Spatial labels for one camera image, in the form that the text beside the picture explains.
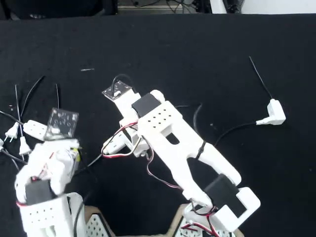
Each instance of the white angled connector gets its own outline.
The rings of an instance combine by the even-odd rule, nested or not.
[[[271,99],[267,108],[268,108],[269,117],[256,121],[257,125],[263,125],[263,124],[280,125],[285,121],[286,117],[279,100]]]
[[[5,133],[5,140],[7,140],[7,138],[11,138],[10,142],[12,142],[13,139],[17,139],[18,138],[18,129],[19,129],[19,123],[15,122],[15,124],[12,126],[12,128],[10,128],[6,133]]]
[[[27,155],[29,153],[31,153],[31,148],[29,147],[29,145],[26,143],[26,140],[25,140],[25,137],[20,137],[20,142],[21,142],[21,145],[20,145],[20,153],[19,155],[20,156],[23,156],[23,155]]]

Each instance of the red and white wire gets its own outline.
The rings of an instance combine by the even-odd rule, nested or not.
[[[117,130],[117,131],[114,133],[114,135],[109,138],[108,142],[107,142],[105,145],[103,145],[103,147],[102,147],[102,149],[101,149],[101,154],[102,154],[102,156],[103,156],[103,157],[104,157],[104,156],[107,156],[107,155],[105,155],[105,154],[103,153],[103,151],[104,151],[104,149],[108,146],[108,144],[111,142],[111,140],[113,139],[113,137],[115,137],[119,132],[123,131],[123,130],[126,129],[127,127],[134,126],[134,125],[136,125],[137,123],[138,123],[138,122],[131,122],[131,123],[129,123],[128,125],[125,125],[125,126],[121,127],[119,130]]]
[[[169,187],[171,187],[171,188],[173,188],[173,189],[180,189],[180,190],[182,190],[182,188],[180,188],[179,186],[170,184],[170,183],[168,183],[167,181],[164,181],[164,180],[158,178],[157,176],[155,176],[155,175],[149,170],[149,165],[150,165],[151,162],[153,162],[153,160],[154,160],[154,149],[153,149],[152,146],[150,146],[150,145],[149,145],[149,147],[150,147],[150,149],[151,149],[151,153],[152,153],[152,154],[151,154],[151,157],[148,159],[148,163],[147,163],[147,173],[148,173],[150,176],[152,176],[152,177],[154,177],[155,179],[157,179],[157,180],[163,182],[164,184],[166,184],[167,186],[169,186]]]

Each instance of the robotic arm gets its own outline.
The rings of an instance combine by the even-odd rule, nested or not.
[[[208,212],[213,206],[218,208],[218,211],[210,216],[216,229],[233,232],[259,208],[260,201],[249,188],[236,187],[241,182],[241,176],[236,169],[211,144],[200,138],[176,108],[169,101],[165,101],[160,91],[153,90],[141,97],[134,93],[131,87],[118,81],[114,91],[110,87],[103,94],[112,100],[121,112],[121,126],[137,121],[138,127],[126,129],[127,134],[121,132],[120,136],[116,136],[107,146],[104,154],[117,152],[125,145],[131,149],[138,138],[143,138],[134,155],[138,157],[152,148],[170,169],[172,177],[182,188],[183,196],[187,200],[201,205],[201,212]],[[169,142],[168,136],[171,134],[176,137],[177,144]],[[219,174],[205,192],[192,178],[187,163],[189,157],[198,158]],[[188,221],[208,225],[205,217],[193,212],[191,204],[183,215]]]

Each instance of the black table surface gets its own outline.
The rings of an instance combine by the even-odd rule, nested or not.
[[[267,87],[283,105],[281,126],[253,126],[224,138],[218,150],[240,172],[261,207],[242,226],[246,236],[308,235],[315,219],[316,15],[165,15],[0,22],[0,109],[16,114],[14,85],[25,96],[42,75],[24,121],[47,123],[57,106],[79,112],[76,137],[86,162],[119,127],[114,104],[101,91],[119,73],[129,74],[144,95],[162,91],[174,105],[203,103],[197,124],[213,143],[225,130],[267,116],[269,97],[255,75],[251,55]],[[91,71],[81,69],[93,68]],[[194,106],[179,109],[192,125]],[[13,125],[0,117],[0,133]],[[27,137],[33,147],[35,140]],[[7,145],[17,154],[19,142]],[[193,159],[196,182],[206,187],[214,171]],[[156,158],[152,172],[172,182]],[[165,233],[186,200],[146,173],[144,158],[102,160],[87,204],[100,208],[117,235]],[[23,236],[15,206],[15,167],[0,159],[0,233]],[[94,187],[85,173],[68,192]]]

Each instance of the wire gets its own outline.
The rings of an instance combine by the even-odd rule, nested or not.
[[[1,150],[1,152],[2,152],[3,154],[5,154],[7,157],[10,157],[11,159],[13,159],[13,160],[15,160],[15,161],[17,161],[17,162],[20,162],[20,163],[22,163],[22,164],[27,164],[25,161],[23,161],[23,160],[21,160],[21,159],[15,157],[15,156],[13,156],[13,155],[11,155],[9,152],[7,152],[7,151],[5,151],[5,150]]]
[[[131,154],[134,153],[134,151],[136,150],[136,148],[138,147],[140,141],[141,141],[141,137],[138,138],[135,146],[133,147],[133,149],[129,152],[129,153],[126,153],[126,154],[113,154],[113,155],[103,155],[104,158],[118,158],[118,157],[127,157],[127,156],[130,156]]]
[[[24,114],[25,108],[26,108],[26,106],[27,106],[27,104],[28,104],[28,101],[29,101],[29,99],[30,99],[30,96],[31,96],[33,90],[36,88],[36,86],[37,86],[37,85],[41,82],[41,80],[43,80],[44,78],[45,78],[45,76],[41,76],[41,77],[34,83],[34,85],[32,86],[32,88],[29,90],[29,93],[27,94],[27,96],[26,96],[26,98],[25,98],[24,105],[23,105],[22,110],[21,110],[21,114],[20,114],[21,117],[22,117],[23,114]]]
[[[213,225],[211,224],[211,221],[209,220],[209,216],[210,216],[210,215],[208,215],[208,216],[206,217],[206,219],[207,219],[207,222],[208,222],[208,224],[209,224],[210,229],[212,230],[213,235],[214,235],[215,237],[220,237],[220,236],[217,234],[217,232],[215,231]]]
[[[168,7],[170,8],[170,10],[171,10],[173,13],[176,13],[177,10],[172,9],[172,7],[170,6],[170,3],[169,3],[169,2],[170,2],[170,0],[166,0],[166,4],[167,4]]]
[[[112,92],[112,97],[114,97],[114,86],[115,84],[117,83],[118,79],[121,78],[121,77],[124,77],[126,78],[129,83],[130,83],[130,86],[133,88],[134,85],[133,85],[133,80],[132,78],[129,76],[129,75],[126,75],[126,74],[118,74],[117,76],[115,76],[115,78],[113,79],[112,81],[112,85],[111,85],[111,92]]]
[[[104,154],[103,154],[103,151],[105,150],[105,148],[109,145],[109,143],[113,140],[113,138],[114,138],[119,132],[123,131],[123,130],[126,129],[127,127],[131,127],[131,126],[134,126],[134,125],[136,125],[136,124],[137,124],[137,122],[129,123],[128,125],[125,125],[125,126],[121,127],[118,131],[116,131],[116,132],[114,133],[114,135],[110,138],[110,140],[107,142],[107,144],[105,144],[105,145],[102,147],[102,149],[101,149],[101,154],[104,155]]]
[[[148,146],[149,146],[150,149],[151,149],[151,156],[148,157],[148,154],[147,154],[147,160],[148,160],[148,163],[147,163],[147,173],[148,173],[150,176],[154,177],[155,179],[159,180],[160,182],[166,184],[167,186],[169,186],[169,187],[171,187],[171,188],[173,188],[173,189],[180,189],[180,190],[182,190],[181,187],[179,187],[179,186],[177,186],[177,185],[170,184],[170,183],[168,183],[167,181],[164,181],[164,180],[158,178],[157,176],[155,176],[155,175],[149,170],[149,165],[150,165],[150,164],[153,162],[153,160],[154,160],[154,154],[155,154],[155,152],[154,152],[153,147],[148,143],[148,141],[147,141],[144,137],[142,137],[142,138],[146,141],[146,143],[148,144]]]
[[[262,78],[261,78],[261,76],[260,76],[260,74],[259,74],[259,72],[258,72],[258,70],[257,70],[257,68],[256,68],[256,65],[255,65],[254,62],[252,61],[251,56],[249,56],[249,60],[250,60],[250,62],[251,62],[251,64],[252,64],[253,69],[256,71],[256,74],[257,74],[258,78],[260,79],[263,88],[266,90],[266,92],[268,93],[268,95],[269,95],[270,98],[272,99],[272,95],[271,95],[271,93],[269,92],[268,88],[266,87],[265,83],[263,82],[263,80],[262,80]]]
[[[14,116],[10,115],[10,114],[7,114],[3,111],[0,110],[0,114],[4,115],[4,116],[7,116],[8,118],[14,120],[15,122],[19,123],[20,125],[24,125],[24,123],[22,123],[21,121],[19,121],[18,119],[16,119]]]
[[[57,108],[59,109],[59,88],[58,88],[57,83],[56,83],[56,95],[57,95]]]
[[[151,2],[149,4],[145,4],[145,5],[138,5],[138,2],[137,1],[134,1],[134,0],[130,0],[133,4],[134,7],[145,7],[145,6],[152,6],[152,5],[155,5],[156,3],[160,2],[161,0],[156,0],[154,2]]]
[[[200,136],[199,132],[198,132],[198,125],[197,125],[197,119],[198,119],[198,113],[200,112],[201,108],[202,108],[202,103],[198,106],[197,110],[194,112],[193,115],[193,128],[194,131]]]
[[[207,212],[207,213],[198,213],[198,211],[196,210],[196,207],[194,206],[194,203],[193,203],[193,200],[192,200],[192,199],[190,199],[190,202],[191,202],[191,205],[192,205],[192,211],[193,211],[196,215],[198,215],[198,216],[208,216],[208,215],[211,215],[211,214],[214,212],[215,208],[216,208],[215,206],[213,206],[213,208],[211,208],[210,211]]]
[[[89,199],[89,197],[92,195],[93,193],[93,190],[91,190],[84,198],[83,198],[83,201],[82,203],[80,204],[79,208],[78,208],[78,212],[76,214],[76,218],[75,218],[75,222],[74,222],[74,237],[77,237],[78,234],[77,234],[77,225],[78,225],[78,219],[79,219],[79,216],[80,216],[80,212],[84,206],[84,203]]]
[[[20,106],[19,106],[19,97],[18,97],[18,86],[15,85],[15,102],[16,102],[16,111],[18,113],[18,119],[20,122],[21,121],[21,114],[20,114]],[[23,137],[23,129],[22,129],[22,125],[20,124],[19,125],[19,128],[20,128],[20,132],[21,132],[21,136]]]
[[[238,130],[240,128],[248,127],[248,126],[251,126],[251,125],[256,125],[256,122],[244,123],[244,124],[238,125],[236,127],[232,127],[231,129],[227,130],[226,132],[224,132],[222,135],[219,136],[217,141],[214,143],[214,147],[216,147],[218,145],[218,143],[223,139],[223,137],[225,137],[229,133],[231,133],[231,132],[233,132],[235,130]]]

